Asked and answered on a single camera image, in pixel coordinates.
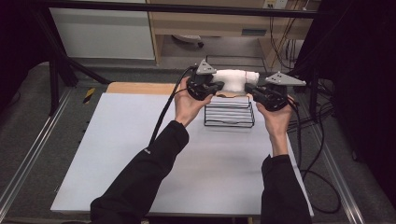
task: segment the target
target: white table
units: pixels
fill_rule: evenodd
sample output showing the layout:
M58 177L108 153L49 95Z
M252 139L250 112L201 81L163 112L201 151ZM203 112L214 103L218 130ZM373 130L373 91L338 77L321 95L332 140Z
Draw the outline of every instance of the white table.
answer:
M134 155L148 145L167 98L104 93L51 211L89 213L91 201L101 196ZM201 110L187 128L190 142L161 184L150 215L260 215L261 167L271 144L263 117L253 107L256 122L251 129L206 127ZM174 118L174 111L172 104L161 130ZM306 197L291 150L290 157Z

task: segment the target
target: wire rack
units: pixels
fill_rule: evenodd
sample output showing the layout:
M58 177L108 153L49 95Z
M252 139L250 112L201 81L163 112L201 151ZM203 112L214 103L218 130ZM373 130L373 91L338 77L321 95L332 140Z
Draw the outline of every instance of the wire rack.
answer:
M205 126L251 128L254 113L248 96L222 98L214 97L205 106Z

